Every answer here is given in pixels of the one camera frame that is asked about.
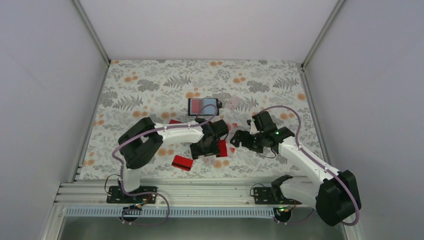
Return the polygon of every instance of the floral tablecloth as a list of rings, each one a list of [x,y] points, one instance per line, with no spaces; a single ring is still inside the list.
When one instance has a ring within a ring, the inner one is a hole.
[[[241,98],[235,110],[225,104],[232,95]],[[112,60],[100,95],[80,179],[105,179],[119,173],[111,157],[118,138],[141,118],[167,124],[188,122],[188,98],[218,98],[219,116],[238,129],[249,130],[246,120],[261,109],[286,105],[301,116],[299,139],[322,158],[296,63],[266,60]],[[278,127],[295,132],[297,120],[286,109],[270,111]],[[272,157],[265,151],[264,155]],[[241,178],[304,176],[284,156],[265,158],[239,147],[232,157],[201,157],[191,171],[171,166],[175,155],[191,158],[188,143],[162,145],[142,168],[143,178]]]

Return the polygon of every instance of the wire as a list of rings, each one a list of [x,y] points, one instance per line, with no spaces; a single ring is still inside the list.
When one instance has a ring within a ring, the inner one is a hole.
[[[160,221],[158,223],[153,223],[153,224],[150,224],[150,223],[136,223],[136,222],[130,222],[130,221],[124,220],[124,215],[127,214],[129,211],[132,211],[132,210],[141,211],[141,209],[127,209],[127,210],[123,211],[122,212],[122,215],[121,215],[121,221],[122,221],[123,224],[136,225],[136,226],[145,226],[145,227],[156,227],[156,226],[159,226],[159,225],[163,224],[164,222],[166,222],[168,220],[168,218],[170,216],[170,213],[171,213],[170,203],[168,202],[167,198],[164,197],[162,194],[160,194],[158,192],[154,192],[154,191],[145,191],[145,192],[140,192],[140,193],[128,193],[127,191],[125,191],[125,189],[123,187],[122,187],[122,191],[123,191],[124,194],[126,194],[128,196],[132,196],[132,197],[133,196],[140,196],[140,195],[150,195],[150,194],[151,195],[157,195],[157,196],[163,198],[163,200],[165,200],[165,202],[166,202],[166,209],[167,209],[165,218],[162,221]]]
[[[179,128],[196,128],[196,127],[201,127],[201,126],[203,126],[203,125],[205,125],[205,124],[207,124],[207,123],[209,123],[210,121],[212,121],[212,119],[214,119],[214,117],[216,117],[216,115],[218,114],[218,108],[217,108],[217,106],[215,106],[214,104],[207,104],[207,105],[205,105],[205,106],[203,106],[202,107],[202,109],[199,111],[199,113],[196,115],[196,118],[199,116],[199,114],[203,111],[203,109],[205,109],[206,107],[210,107],[210,106],[212,106],[212,107],[214,107],[215,108],[215,113],[209,118],[209,119],[207,119],[206,121],[204,121],[204,122],[201,122],[201,123],[197,123],[197,124],[193,124],[193,125],[191,125],[191,124],[171,124],[171,125],[167,125],[166,127],[158,127],[158,128],[154,128],[154,129],[150,129],[150,130],[147,130],[147,131],[145,131],[145,132],[142,132],[142,133],[140,133],[140,134],[137,134],[136,136],[134,136],[134,137],[132,137],[132,138],[130,138],[130,139],[128,139],[128,140],[126,140],[124,143],[122,143],[121,145],[119,145],[117,148],[115,148],[113,151],[112,151],[112,157],[114,158],[114,159],[116,159],[116,160],[118,160],[119,161],[119,163],[120,163],[120,170],[119,170],[119,172],[120,172],[120,175],[121,176],[123,176],[124,175],[124,166],[125,166],[125,161],[124,160],[122,160],[120,157],[118,157],[118,156],[116,156],[116,153],[120,150],[120,149],[122,149],[123,147],[125,147],[126,145],[128,145],[128,144],[130,144],[131,142],[133,142],[133,141],[135,141],[135,140],[137,140],[137,139],[139,139],[139,138],[141,138],[141,137],[143,137],[143,136],[145,136],[145,135],[148,135],[148,134],[151,134],[151,133],[154,133],[154,132],[158,132],[158,131],[166,131],[166,130],[168,130],[168,129],[179,129]],[[161,197],[161,198],[163,198],[163,200],[165,201],[165,203],[166,203],[166,208],[167,208],[167,212],[166,212],[166,216],[165,216],[165,218],[161,221],[161,222],[159,222],[159,223],[155,223],[155,224],[146,224],[146,223],[130,223],[130,222],[128,222],[128,221],[125,221],[124,220],[124,214],[125,213],[127,213],[127,212],[129,212],[130,210],[126,210],[126,211],[124,211],[124,212],[122,212],[122,223],[127,223],[127,224],[130,224],[130,225],[138,225],[138,226],[149,226],[149,227],[154,227],[154,226],[158,226],[158,225],[161,225],[161,224],[163,224],[168,218],[169,218],[169,216],[170,216],[170,213],[171,213],[171,209],[170,209],[170,203],[168,202],[168,200],[167,200],[167,198],[166,197],[164,197],[162,194],[160,194],[160,193],[157,193],[157,192],[152,192],[152,191],[146,191],[146,192],[140,192],[140,193],[129,193],[129,192],[127,192],[126,190],[125,190],[125,188],[124,188],[124,179],[122,179],[121,177],[119,177],[119,182],[120,182],[120,184],[121,184],[121,186],[122,186],[122,192],[125,194],[125,195],[127,195],[127,196],[131,196],[131,197],[135,197],[135,196],[141,196],[141,195],[147,195],[147,194],[151,194],[151,195],[158,195],[159,197]]]
[[[293,199],[293,207],[290,210],[295,209],[297,205],[298,205],[298,203],[296,202],[296,200]]]
[[[109,178],[110,177],[112,177],[112,176],[118,176],[118,177],[121,177],[119,174],[112,174],[112,175],[109,175],[109,176],[107,176],[106,177],[106,181],[104,181],[104,191],[107,193],[107,194],[111,194],[110,192],[108,192],[108,191],[106,191],[106,184],[108,183],[108,180],[109,180]]]
[[[151,199],[151,195],[148,195],[146,198],[146,202],[143,205],[148,204],[150,202],[150,199]]]
[[[298,225],[298,224],[303,224],[306,223],[309,219],[311,219],[312,215],[314,215],[315,210],[312,209],[312,212],[303,220],[297,221],[297,222],[281,222],[279,220],[277,220],[277,218],[274,216],[272,217],[274,219],[274,221],[277,222],[277,224],[284,224],[286,226],[292,226],[292,225]]]
[[[253,184],[253,186],[250,188],[250,190],[249,190],[249,195],[251,196],[251,197],[255,197],[254,195],[252,195],[252,189],[253,189],[253,187],[254,186],[256,186],[256,185],[261,185],[262,187],[264,187],[265,188],[265,186],[262,184],[262,183],[255,183],[255,184]]]
[[[227,132],[223,140],[226,140],[226,139],[227,139],[228,134],[230,134],[230,133],[229,133],[229,132]]]
[[[271,149],[271,152],[274,153],[274,156],[262,156],[259,153],[256,153],[258,156],[262,157],[262,158],[267,158],[267,159],[275,159],[277,157],[277,153],[274,151],[274,149]]]
[[[347,195],[349,196],[350,200],[353,203],[353,207],[355,208],[355,220],[353,222],[344,222],[344,221],[342,221],[341,223],[344,224],[344,225],[346,225],[346,226],[354,226],[354,225],[356,225],[359,222],[359,207],[358,207],[357,201],[355,200],[355,198],[352,195],[351,191],[349,190],[348,186],[346,186],[346,184],[333,171],[331,171],[330,169],[326,169],[326,166],[325,165],[323,165],[318,160],[316,160],[312,155],[310,155],[301,146],[301,143],[299,142],[299,132],[301,131],[301,116],[299,116],[299,114],[294,109],[292,109],[292,108],[290,108],[288,106],[284,106],[284,105],[270,106],[270,107],[267,107],[264,110],[260,111],[259,113],[262,113],[264,111],[267,111],[269,109],[274,109],[274,108],[288,109],[288,110],[292,111],[296,115],[297,121],[299,123],[299,126],[297,127],[296,134],[294,135],[294,140],[296,141],[297,147],[299,148],[299,150],[303,154],[305,154],[310,160],[312,160],[312,162],[314,162],[320,168],[324,169],[327,173],[329,173],[333,178],[335,178],[336,181],[341,185],[341,187],[346,191]]]

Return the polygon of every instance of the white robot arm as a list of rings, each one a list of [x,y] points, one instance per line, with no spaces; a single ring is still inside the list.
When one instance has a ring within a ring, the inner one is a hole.
[[[146,133],[147,140],[135,139],[119,150],[125,159],[121,171],[123,189],[130,193],[140,187],[142,167],[150,162],[162,144],[192,143],[193,159],[219,154],[218,140],[228,134],[227,124],[224,120],[201,124],[203,122],[203,118],[197,118],[186,123],[161,124],[145,117],[131,127],[119,138],[119,145],[141,133]]]
[[[288,128],[278,129],[267,111],[252,116],[247,124],[250,125],[250,131],[238,130],[231,138],[231,144],[239,147],[241,143],[243,147],[257,153],[262,153],[263,148],[271,148],[275,154],[286,157],[300,168],[310,180],[302,181],[290,175],[276,179],[271,183],[271,192],[276,202],[292,199],[308,205],[330,226],[355,213],[356,208],[361,208],[356,179],[350,171],[340,172],[322,161],[298,142]],[[355,203],[338,180],[347,186]]]

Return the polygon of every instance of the phone screen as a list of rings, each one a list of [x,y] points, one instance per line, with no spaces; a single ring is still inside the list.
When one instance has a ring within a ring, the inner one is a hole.
[[[197,114],[202,116],[212,116],[215,113],[215,107],[217,107],[218,99],[216,98],[190,98],[188,100],[188,115],[196,116]],[[207,106],[203,110],[202,108],[206,105],[212,104],[213,106]]]

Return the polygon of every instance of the black mounting plate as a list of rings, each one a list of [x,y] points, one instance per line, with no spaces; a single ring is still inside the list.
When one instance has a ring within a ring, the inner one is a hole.
[[[253,188],[253,197],[254,204],[256,205],[279,205],[279,204],[288,204],[292,205],[295,202],[293,199],[281,198],[275,199],[270,187],[254,187]]]
[[[274,208],[273,212],[274,212],[274,218],[277,219],[280,222],[283,222],[283,223],[287,222],[292,217],[292,211],[291,210],[280,211],[279,208]]]
[[[132,191],[132,194],[144,193],[144,192],[156,192],[158,190],[155,186],[140,186],[138,189]],[[108,204],[138,204],[143,203],[147,199],[147,195],[140,196],[128,196],[125,195],[120,186],[110,186],[109,193],[107,195],[106,203]],[[156,195],[150,196],[150,200],[147,204],[154,204],[156,202]]]

